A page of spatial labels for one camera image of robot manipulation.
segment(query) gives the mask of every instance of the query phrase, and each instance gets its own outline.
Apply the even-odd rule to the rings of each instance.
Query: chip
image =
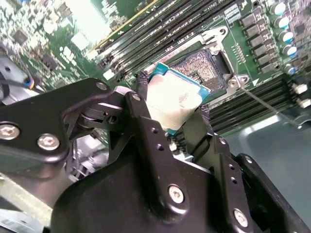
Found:
[[[28,37],[21,30],[17,30],[16,33],[13,35],[13,38],[20,45],[23,45],[26,40],[28,40]]]
[[[300,25],[295,26],[295,32],[297,33],[297,35],[300,35],[300,34],[304,33],[304,32],[305,32],[305,30],[306,30],[306,26],[305,26],[305,24],[304,24],[304,23],[303,23],[303,24],[300,24]]]
[[[254,14],[250,14],[250,15],[244,17],[243,19],[241,19],[241,23],[244,27],[248,27],[255,22],[256,22],[256,18],[254,16]]]
[[[257,35],[260,32],[259,26],[258,25],[254,25],[254,26],[250,27],[249,29],[247,29],[245,32],[246,32],[246,35],[248,37],[255,36],[255,35]]]
[[[66,83],[62,79],[60,79],[57,83],[55,83],[56,88],[61,88],[63,86],[66,86]]]
[[[249,43],[254,48],[254,47],[263,43],[263,38],[261,35],[259,35],[259,36],[255,37],[254,39],[252,39]]]
[[[68,7],[67,7],[66,3],[63,3],[63,4],[61,4],[61,6],[58,8],[58,11],[59,11],[59,12],[63,12],[63,11],[65,11],[67,8],[68,8]]]
[[[57,62],[48,54],[44,54],[41,62],[46,66],[49,71],[53,71],[58,67]]]
[[[274,67],[273,67],[272,64],[268,64],[268,65],[266,65],[266,66],[261,68],[261,71],[262,71],[263,74],[268,73],[268,72],[270,72],[272,70],[274,70]]]
[[[270,56],[269,55],[264,55],[264,56],[258,58],[257,62],[258,62],[259,65],[266,64],[267,62],[270,62]]]
[[[267,51],[267,47],[265,45],[260,46],[259,48],[254,50],[254,54],[259,57],[263,55]]]

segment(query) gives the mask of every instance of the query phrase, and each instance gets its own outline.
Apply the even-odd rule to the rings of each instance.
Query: electrolytic capacitor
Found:
[[[287,45],[283,49],[283,54],[290,56],[290,57],[294,56],[296,53],[297,53],[297,47],[295,46]]]
[[[285,43],[291,43],[294,37],[294,33],[288,32],[288,31],[282,31],[278,35],[279,41],[285,42]]]
[[[277,15],[277,16],[281,16],[282,14],[285,13],[285,10],[286,10],[285,3],[280,2],[280,3],[275,3],[271,6],[270,13]]]
[[[290,19],[285,16],[285,17],[279,17],[274,21],[274,26],[276,28],[286,28],[290,24]]]

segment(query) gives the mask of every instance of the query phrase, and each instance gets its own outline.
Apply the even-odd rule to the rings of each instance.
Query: capacitor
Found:
[[[271,6],[270,13],[277,15],[277,16],[281,16],[282,14],[285,13],[285,10],[286,10],[285,3],[280,2],[280,3],[275,3]]]
[[[290,57],[294,56],[296,53],[297,53],[297,47],[295,46],[287,45],[283,49],[283,54],[290,56]]]
[[[274,26],[276,28],[286,28],[290,24],[290,19],[285,17],[279,17],[274,21]]]
[[[288,31],[282,31],[278,35],[278,40],[285,42],[285,43],[291,43],[291,41],[293,40],[293,37],[294,37],[294,33],[288,32]]]
[[[297,68],[292,66],[291,64],[286,64],[284,72],[288,75],[293,75],[297,72]]]

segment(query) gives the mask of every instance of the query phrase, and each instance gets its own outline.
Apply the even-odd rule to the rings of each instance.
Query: integrated circuit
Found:
[[[259,65],[266,64],[267,62],[270,62],[270,56],[269,55],[264,55],[264,56],[258,58],[257,62],[258,62]]]
[[[255,35],[257,35],[259,32],[260,32],[260,30],[259,30],[259,26],[258,26],[258,25],[254,25],[254,26],[250,27],[249,29],[247,29],[247,30],[245,31],[245,33],[246,33],[246,35],[247,35],[248,37],[255,36]]]
[[[254,54],[259,57],[263,55],[267,51],[267,47],[265,45],[260,46],[259,48],[254,50]]]
[[[259,35],[259,36],[255,37],[254,39],[250,40],[249,43],[252,47],[256,47],[256,46],[263,43],[263,38],[261,35]]]
[[[54,58],[46,53],[42,56],[41,62],[49,71],[54,71],[58,67],[58,63],[54,60]]]
[[[274,70],[274,67],[272,64],[267,64],[266,66],[263,66],[260,70],[262,71],[263,74],[265,74]]]
[[[254,14],[250,14],[243,19],[241,19],[241,23],[244,27],[248,27],[256,22],[256,18]]]
[[[172,68],[192,78],[215,93],[227,87],[226,82],[208,50],[201,50],[179,61]]]
[[[12,37],[20,45],[23,45],[26,42],[26,40],[28,40],[28,37],[26,36],[26,34],[22,32],[21,30],[17,30]]]

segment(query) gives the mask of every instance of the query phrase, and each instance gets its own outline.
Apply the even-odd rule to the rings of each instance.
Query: white connector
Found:
[[[302,108],[307,108],[311,105],[311,99],[305,99],[305,100],[297,100],[297,103]]]
[[[300,85],[293,84],[292,87],[294,89],[294,92],[299,94],[299,95],[308,90],[308,85],[306,85],[306,84],[300,84]]]

